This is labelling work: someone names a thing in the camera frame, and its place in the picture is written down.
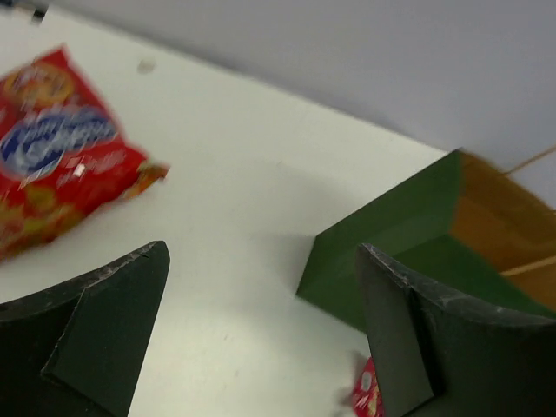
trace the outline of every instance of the red wrapper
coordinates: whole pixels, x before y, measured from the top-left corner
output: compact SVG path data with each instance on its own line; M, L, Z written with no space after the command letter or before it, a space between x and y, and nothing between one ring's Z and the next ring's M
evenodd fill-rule
M168 172L126 143L64 49L0 80L0 138L0 260Z
M352 392L352 407L357 417L384 417L373 358L369 358L361 377L355 384Z

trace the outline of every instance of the gray wall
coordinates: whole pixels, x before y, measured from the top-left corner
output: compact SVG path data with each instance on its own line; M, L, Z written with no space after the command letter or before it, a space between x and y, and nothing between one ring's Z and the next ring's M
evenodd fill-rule
M510 169L556 143L554 0L57 0Z

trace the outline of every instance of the table surface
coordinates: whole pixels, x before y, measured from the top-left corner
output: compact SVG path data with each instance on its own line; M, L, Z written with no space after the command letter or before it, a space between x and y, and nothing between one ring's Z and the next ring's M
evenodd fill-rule
M130 141L172 166L4 262L0 301L164 240L168 284L130 415L336 415L368 346L295 298L312 241L443 153L53 7L40 25L0 15L0 36L3 73L67 43Z

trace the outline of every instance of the white table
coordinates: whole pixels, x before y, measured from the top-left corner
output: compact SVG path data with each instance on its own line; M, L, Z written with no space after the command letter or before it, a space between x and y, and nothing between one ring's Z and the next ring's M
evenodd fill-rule
M295 298L312 240L443 154L52 7L40 26L0 15L0 36L1 72L67 43L130 140L172 165L164 184L0 265L0 301L164 240L130 415L334 415L367 339Z

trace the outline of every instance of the green box side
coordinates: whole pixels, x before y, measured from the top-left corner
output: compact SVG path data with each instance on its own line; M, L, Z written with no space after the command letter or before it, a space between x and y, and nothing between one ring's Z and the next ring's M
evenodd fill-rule
M319 234L297 295L364 331L354 273L357 246L371 243L396 256L444 235L452 225L460 178L455 151Z
M522 293L490 263L451 235L443 235L395 258L408 268L496 306L556 318L556 313Z

